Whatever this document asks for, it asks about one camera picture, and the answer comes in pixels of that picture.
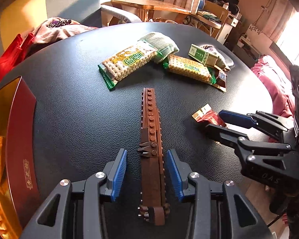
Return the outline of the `red snack wrapper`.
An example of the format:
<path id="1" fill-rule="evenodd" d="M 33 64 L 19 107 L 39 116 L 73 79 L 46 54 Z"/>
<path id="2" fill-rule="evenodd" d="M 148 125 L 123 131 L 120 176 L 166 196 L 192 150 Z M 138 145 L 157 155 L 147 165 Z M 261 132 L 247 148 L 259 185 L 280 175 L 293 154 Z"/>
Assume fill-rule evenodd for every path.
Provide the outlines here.
<path id="1" fill-rule="evenodd" d="M 198 109 L 192 114 L 192 118 L 196 122 L 203 123 L 204 126 L 208 124 L 213 124 L 217 126 L 226 127 L 225 122 L 220 118 L 218 113 L 216 113 L 209 104 L 204 105 L 201 109 Z"/>

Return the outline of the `brown brick-built toy bar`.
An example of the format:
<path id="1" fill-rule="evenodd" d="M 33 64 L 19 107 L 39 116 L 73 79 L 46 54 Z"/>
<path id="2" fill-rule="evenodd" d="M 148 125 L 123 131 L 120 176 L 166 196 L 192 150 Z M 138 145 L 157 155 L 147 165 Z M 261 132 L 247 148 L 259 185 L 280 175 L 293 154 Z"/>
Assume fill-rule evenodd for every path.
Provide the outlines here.
<path id="1" fill-rule="evenodd" d="M 141 128 L 138 147 L 141 163 L 139 217 L 153 225 L 161 226 L 165 224 L 170 209 L 165 196 L 161 121 L 154 88 L 144 88 L 141 99 Z"/>

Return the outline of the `beige white sock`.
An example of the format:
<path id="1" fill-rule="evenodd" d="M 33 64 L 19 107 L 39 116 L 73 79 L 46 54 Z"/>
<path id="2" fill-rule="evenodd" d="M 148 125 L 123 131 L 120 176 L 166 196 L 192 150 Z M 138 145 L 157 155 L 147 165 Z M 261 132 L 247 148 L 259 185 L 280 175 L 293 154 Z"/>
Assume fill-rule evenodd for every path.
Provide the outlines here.
<path id="1" fill-rule="evenodd" d="M 222 69 L 223 71 L 230 71 L 229 64 L 226 62 L 225 57 L 212 45 L 205 44 L 202 45 L 201 48 L 208 51 L 209 54 L 213 54 L 218 57 L 216 61 L 216 66 Z"/>

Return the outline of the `cracker pack green wrapper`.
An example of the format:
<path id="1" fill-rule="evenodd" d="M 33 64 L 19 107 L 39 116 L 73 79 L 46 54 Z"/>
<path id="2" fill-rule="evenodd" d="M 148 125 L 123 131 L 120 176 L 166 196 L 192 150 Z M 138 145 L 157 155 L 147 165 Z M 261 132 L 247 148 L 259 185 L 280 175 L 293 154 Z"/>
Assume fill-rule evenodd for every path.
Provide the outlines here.
<path id="1" fill-rule="evenodd" d="M 158 49 L 146 41 L 137 41 L 134 45 L 105 59 L 98 65 L 105 84 L 113 90 L 116 84 L 138 68 L 144 66 L 158 55 Z"/>

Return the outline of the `pink blanket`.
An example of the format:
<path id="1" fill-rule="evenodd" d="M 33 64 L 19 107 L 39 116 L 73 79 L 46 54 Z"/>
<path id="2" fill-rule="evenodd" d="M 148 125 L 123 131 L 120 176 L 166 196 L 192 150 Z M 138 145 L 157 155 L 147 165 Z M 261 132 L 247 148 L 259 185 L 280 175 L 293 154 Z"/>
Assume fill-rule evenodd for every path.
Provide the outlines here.
<path id="1" fill-rule="evenodd" d="M 292 84 L 275 60 L 269 55 L 261 56 L 251 70 L 267 88 L 272 98 L 273 114 L 293 119 L 295 97 Z"/>

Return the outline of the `red gift box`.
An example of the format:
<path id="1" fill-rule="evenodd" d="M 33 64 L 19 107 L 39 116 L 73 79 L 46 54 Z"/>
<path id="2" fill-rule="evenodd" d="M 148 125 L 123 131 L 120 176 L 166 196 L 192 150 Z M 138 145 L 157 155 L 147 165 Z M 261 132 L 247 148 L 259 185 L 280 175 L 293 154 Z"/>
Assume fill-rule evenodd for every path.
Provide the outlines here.
<path id="1" fill-rule="evenodd" d="M 0 89 L 1 238 L 19 238 L 40 204 L 33 160 L 35 105 L 22 77 Z"/>

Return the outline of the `green yellow small box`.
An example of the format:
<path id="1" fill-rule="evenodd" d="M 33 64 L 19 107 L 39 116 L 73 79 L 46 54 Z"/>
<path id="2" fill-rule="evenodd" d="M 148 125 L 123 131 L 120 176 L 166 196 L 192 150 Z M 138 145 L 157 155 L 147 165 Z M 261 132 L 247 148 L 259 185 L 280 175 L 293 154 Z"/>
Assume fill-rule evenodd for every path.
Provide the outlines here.
<path id="1" fill-rule="evenodd" d="M 214 67 L 216 64 L 216 61 L 218 59 L 217 56 L 213 54 L 209 54 L 208 51 L 204 50 L 201 47 L 198 47 L 195 44 L 191 44 L 190 50 L 188 52 L 188 55 L 198 61 L 199 63 L 205 65 Z"/>

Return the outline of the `wooden shelf desk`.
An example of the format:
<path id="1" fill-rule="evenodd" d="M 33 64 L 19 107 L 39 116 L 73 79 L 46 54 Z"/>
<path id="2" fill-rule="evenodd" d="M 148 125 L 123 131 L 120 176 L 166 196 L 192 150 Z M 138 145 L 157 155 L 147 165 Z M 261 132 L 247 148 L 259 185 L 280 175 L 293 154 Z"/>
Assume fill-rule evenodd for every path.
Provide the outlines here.
<path id="1" fill-rule="evenodd" d="M 186 16 L 182 24 L 200 29 L 221 44 L 225 44 L 230 32 L 237 26 L 238 19 L 231 14 L 229 8 L 201 0 L 196 14 Z"/>

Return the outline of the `green rolled sock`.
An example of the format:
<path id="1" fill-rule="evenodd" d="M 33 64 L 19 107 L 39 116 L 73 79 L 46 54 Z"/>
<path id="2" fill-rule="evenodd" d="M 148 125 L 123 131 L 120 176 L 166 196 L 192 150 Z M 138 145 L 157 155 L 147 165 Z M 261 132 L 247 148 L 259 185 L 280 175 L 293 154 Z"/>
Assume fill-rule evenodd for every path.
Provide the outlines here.
<path id="1" fill-rule="evenodd" d="M 169 55 L 179 52 L 179 48 L 174 40 L 160 32 L 151 32 L 141 37 L 140 40 L 148 42 L 157 49 L 157 54 L 152 59 L 157 64 L 164 61 Z"/>

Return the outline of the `wooden table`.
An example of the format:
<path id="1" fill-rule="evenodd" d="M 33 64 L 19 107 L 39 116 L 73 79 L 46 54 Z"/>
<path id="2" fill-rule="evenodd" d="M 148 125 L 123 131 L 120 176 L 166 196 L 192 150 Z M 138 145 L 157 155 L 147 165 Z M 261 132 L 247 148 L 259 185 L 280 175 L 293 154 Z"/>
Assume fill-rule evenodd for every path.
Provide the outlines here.
<path id="1" fill-rule="evenodd" d="M 155 0 L 111 0 L 113 7 L 122 9 L 123 6 L 134 8 L 137 10 L 137 16 L 143 21 L 148 22 L 153 19 L 154 12 L 167 11 L 177 13 L 176 23 L 182 23 L 187 15 L 191 14 L 190 10 L 176 6 L 171 3 L 155 1 Z"/>

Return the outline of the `red cloth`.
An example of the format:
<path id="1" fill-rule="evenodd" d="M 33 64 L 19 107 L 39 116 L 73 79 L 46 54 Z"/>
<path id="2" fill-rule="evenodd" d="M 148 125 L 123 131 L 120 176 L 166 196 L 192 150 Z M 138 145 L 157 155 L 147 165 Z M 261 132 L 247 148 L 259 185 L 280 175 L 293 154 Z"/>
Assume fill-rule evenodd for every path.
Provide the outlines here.
<path id="1" fill-rule="evenodd" d="M 26 58 L 30 47 L 34 43 L 34 37 L 32 32 L 29 32 L 25 38 L 21 34 L 17 34 L 0 57 L 0 82 L 7 73 Z"/>

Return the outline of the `pink brown cloth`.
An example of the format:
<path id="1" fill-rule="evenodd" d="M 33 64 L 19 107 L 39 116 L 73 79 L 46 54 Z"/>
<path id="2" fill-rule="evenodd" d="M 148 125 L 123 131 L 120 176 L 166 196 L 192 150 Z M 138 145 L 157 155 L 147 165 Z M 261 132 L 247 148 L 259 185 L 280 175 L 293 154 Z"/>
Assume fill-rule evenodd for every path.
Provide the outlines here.
<path id="1" fill-rule="evenodd" d="M 48 18 L 32 31 L 34 40 L 30 49 L 36 52 L 68 37 L 95 29 L 97 27 L 82 25 L 72 19 Z"/>

